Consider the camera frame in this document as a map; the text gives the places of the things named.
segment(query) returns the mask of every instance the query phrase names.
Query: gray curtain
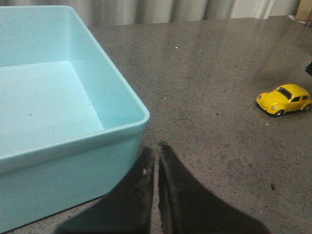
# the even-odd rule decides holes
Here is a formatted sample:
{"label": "gray curtain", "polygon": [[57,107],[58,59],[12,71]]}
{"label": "gray curtain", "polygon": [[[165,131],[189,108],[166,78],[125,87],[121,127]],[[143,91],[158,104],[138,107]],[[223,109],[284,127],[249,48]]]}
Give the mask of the gray curtain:
{"label": "gray curtain", "polygon": [[69,5],[88,26],[227,19],[234,0],[0,0],[0,5]]}

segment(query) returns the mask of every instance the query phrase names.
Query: yellow toy car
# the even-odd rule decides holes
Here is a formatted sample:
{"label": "yellow toy car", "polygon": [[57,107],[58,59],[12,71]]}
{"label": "yellow toy car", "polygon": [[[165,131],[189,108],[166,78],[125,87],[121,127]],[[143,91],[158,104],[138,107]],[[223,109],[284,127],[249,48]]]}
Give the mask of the yellow toy car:
{"label": "yellow toy car", "polygon": [[279,117],[289,111],[307,111],[312,100],[307,90],[296,84],[284,84],[270,93],[261,93],[256,103],[266,112]]}

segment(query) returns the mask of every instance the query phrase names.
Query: toy car windshield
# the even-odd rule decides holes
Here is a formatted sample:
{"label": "toy car windshield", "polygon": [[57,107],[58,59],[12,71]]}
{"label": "toy car windshield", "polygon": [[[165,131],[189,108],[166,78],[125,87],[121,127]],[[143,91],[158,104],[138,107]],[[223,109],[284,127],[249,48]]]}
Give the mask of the toy car windshield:
{"label": "toy car windshield", "polygon": [[292,94],[283,87],[278,88],[277,91],[284,95],[288,100],[292,98]]}

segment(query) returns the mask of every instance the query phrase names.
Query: toy car wheel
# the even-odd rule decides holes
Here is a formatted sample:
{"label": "toy car wheel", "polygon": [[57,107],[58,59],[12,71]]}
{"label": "toy car wheel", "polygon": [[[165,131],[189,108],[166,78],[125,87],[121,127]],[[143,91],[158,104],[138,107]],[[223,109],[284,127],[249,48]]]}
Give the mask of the toy car wheel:
{"label": "toy car wheel", "polygon": [[303,111],[308,111],[309,109],[311,109],[311,105],[307,105],[305,108],[303,108]]}
{"label": "toy car wheel", "polygon": [[276,113],[274,114],[274,117],[279,117],[279,116],[281,116],[282,114],[284,114],[284,111],[283,111],[283,110],[280,110],[280,111],[278,111],[278,112],[276,112]]}

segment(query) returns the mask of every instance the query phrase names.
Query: curtain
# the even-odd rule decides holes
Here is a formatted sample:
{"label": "curtain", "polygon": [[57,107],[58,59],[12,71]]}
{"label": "curtain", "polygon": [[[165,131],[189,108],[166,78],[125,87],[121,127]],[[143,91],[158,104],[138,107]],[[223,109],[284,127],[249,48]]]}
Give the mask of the curtain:
{"label": "curtain", "polygon": [[0,6],[69,5],[87,26],[98,26],[243,17],[267,19],[274,2],[275,0],[0,0]]}

